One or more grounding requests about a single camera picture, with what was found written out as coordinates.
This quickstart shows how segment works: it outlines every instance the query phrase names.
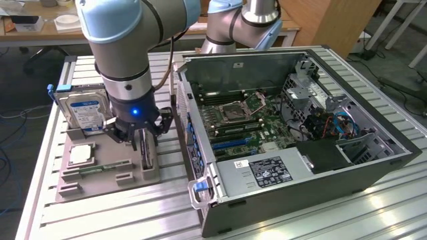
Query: motherboard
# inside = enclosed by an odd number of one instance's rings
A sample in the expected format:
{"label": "motherboard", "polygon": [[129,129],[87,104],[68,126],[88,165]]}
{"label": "motherboard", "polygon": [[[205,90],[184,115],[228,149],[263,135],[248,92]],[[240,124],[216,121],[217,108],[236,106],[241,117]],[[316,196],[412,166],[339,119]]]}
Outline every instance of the motherboard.
{"label": "motherboard", "polygon": [[200,93],[199,112],[216,161],[295,146],[279,109],[280,99],[261,89]]}

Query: desk leg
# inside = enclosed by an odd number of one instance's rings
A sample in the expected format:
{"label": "desk leg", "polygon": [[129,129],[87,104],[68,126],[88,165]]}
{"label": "desk leg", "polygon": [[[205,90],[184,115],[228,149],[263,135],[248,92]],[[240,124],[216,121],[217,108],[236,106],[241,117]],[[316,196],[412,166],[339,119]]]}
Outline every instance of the desk leg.
{"label": "desk leg", "polygon": [[423,59],[423,57],[427,55],[427,45],[424,46],[424,48],[420,50],[419,54],[416,55],[416,57],[414,58],[414,61],[410,63],[408,67],[412,69],[415,68],[416,64],[419,64],[420,60]]}
{"label": "desk leg", "polygon": [[411,12],[411,14],[407,16],[404,23],[402,24],[402,26],[399,27],[399,30],[395,32],[387,46],[386,49],[390,50],[396,42],[396,40],[399,39],[400,35],[403,34],[404,30],[407,29],[410,23],[412,22],[415,16],[419,14],[420,10],[423,9],[423,6],[426,5],[426,2],[419,3],[418,7],[415,8],[415,10]]}
{"label": "desk leg", "polygon": [[378,41],[380,35],[383,34],[384,29],[386,29],[387,25],[390,24],[391,20],[394,19],[394,16],[396,15],[402,5],[403,5],[403,1],[398,0],[398,2],[395,3],[395,5],[394,5],[394,7],[392,7],[392,9],[391,9],[384,21],[382,22],[382,24],[380,24],[380,26],[379,26],[379,28],[378,28],[378,30],[375,32],[371,40],[367,43],[367,46],[366,46],[367,50],[370,50],[374,47],[374,44]]}
{"label": "desk leg", "polygon": [[283,43],[281,47],[291,47],[293,44],[295,36],[296,36],[297,31],[287,31],[284,38],[283,38]]}

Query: blue hard drive label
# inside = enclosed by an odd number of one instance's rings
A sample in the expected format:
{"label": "blue hard drive label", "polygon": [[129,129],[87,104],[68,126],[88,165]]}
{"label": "blue hard drive label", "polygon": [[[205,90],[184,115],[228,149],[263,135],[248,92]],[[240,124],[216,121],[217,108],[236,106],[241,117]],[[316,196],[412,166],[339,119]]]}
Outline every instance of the blue hard drive label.
{"label": "blue hard drive label", "polygon": [[73,118],[85,132],[96,132],[103,129],[104,115],[100,113],[99,101],[83,101],[69,104]]}
{"label": "blue hard drive label", "polygon": [[279,156],[249,162],[248,166],[257,186],[261,188],[292,181],[292,176]]}

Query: blue pcie slot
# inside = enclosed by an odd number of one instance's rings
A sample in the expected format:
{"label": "blue pcie slot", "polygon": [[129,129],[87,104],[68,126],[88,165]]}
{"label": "blue pcie slot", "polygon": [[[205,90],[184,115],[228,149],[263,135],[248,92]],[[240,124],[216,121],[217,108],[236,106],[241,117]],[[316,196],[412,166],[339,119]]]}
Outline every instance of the blue pcie slot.
{"label": "blue pcie slot", "polygon": [[212,145],[212,149],[213,150],[220,150],[220,149],[227,149],[227,148],[232,148],[232,147],[237,147],[237,146],[245,145],[251,139],[252,139],[252,137],[248,137],[248,138],[241,139],[241,140],[213,144]]}

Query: aluminum workbench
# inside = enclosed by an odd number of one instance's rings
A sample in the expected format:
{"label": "aluminum workbench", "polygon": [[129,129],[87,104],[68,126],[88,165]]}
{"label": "aluminum workbench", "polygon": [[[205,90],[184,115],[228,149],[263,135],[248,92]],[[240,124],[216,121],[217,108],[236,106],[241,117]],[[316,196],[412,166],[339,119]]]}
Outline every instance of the aluminum workbench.
{"label": "aluminum workbench", "polygon": [[[427,149],[427,129],[412,119],[332,50],[313,46],[336,73],[368,100],[415,145]],[[179,52],[177,55],[193,52]],[[156,85],[168,65],[168,53],[149,54]],[[95,59],[65,62],[60,84],[100,78]],[[333,95],[340,88],[319,72]],[[160,108],[169,105],[169,88],[156,92]],[[156,185],[55,203],[67,122],[56,106],[47,124],[16,239],[201,239],[200,222],[191,206],[177,132],[172,126],[159,139],[161,182]],[[427,238],[427,152],[391,172],[366,191],[240,228],[209,240]]]}

